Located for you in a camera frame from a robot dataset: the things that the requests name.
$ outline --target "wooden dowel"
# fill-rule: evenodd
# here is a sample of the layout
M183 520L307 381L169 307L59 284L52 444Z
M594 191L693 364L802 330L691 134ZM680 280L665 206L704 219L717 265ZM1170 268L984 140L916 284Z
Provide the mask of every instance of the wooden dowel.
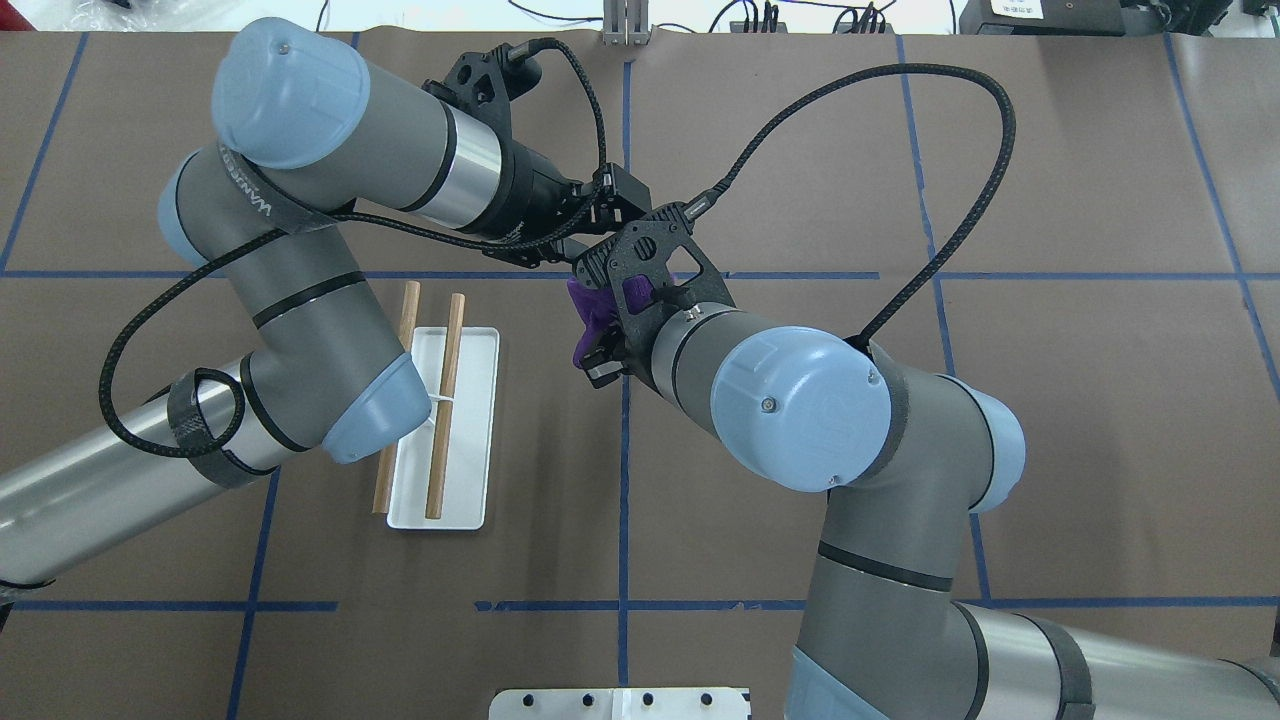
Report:
M458 384L458 351L462 348L462 313L466 296L449 297L449 327L444 332L444 366L440 369L440 395L453 397ZM442 401L435 414L435 442L431 445L431 470L426 484L426 519L439 520L444 510L444 469L449 462L449 429L453 402Z
M422 283L408 281L404 283L404 300L401 304L399 338L404 350L413 350L413 328L417 327L417 305L422 295ZM392 506L392 475L396 474L396 446L384 447L378 455L378 483L374 486L374 514L390 511Z

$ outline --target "blue joint cap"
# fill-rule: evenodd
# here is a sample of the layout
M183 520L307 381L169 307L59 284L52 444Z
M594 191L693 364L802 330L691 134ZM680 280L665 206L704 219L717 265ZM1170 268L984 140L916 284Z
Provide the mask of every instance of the blue joint cap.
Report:
M278 170L328 156L367 106L369 64L360 53L280 18L246 26L214 78L218 137Z
M978 392L951 375L938 375L964 388L978 404L982 418L991 433L991 484L987 492L969 509L969 512L986 512L998 507L1023 477L1027 466L1027 437L1023 425L1014 411L995 397Z
M187 155L187 159L178 165L173 177L169 178L164 190L160 191L160 201L156 204L156 222L160 224L160 234L164 236L164 241L169 243L169 247L186 260L188 265L198 268L209 263L209 259L201 255L196 250L196 246L191 243L187 231L182 229L182 220L178 219L178 178L182 177L182 172L187 169L187 163L195 156L195 152Z
M724 447L753 473L801 492L858 479L884 447L891 414L872 361L813 328L744 340L712 383L712 423Z
M334 462L346 465L416 430L430 416L431 398L406 352L369 383L320 445Z
M872 703L845 687L799 647L791 648L791 687L787 691L787 720L888 720Z

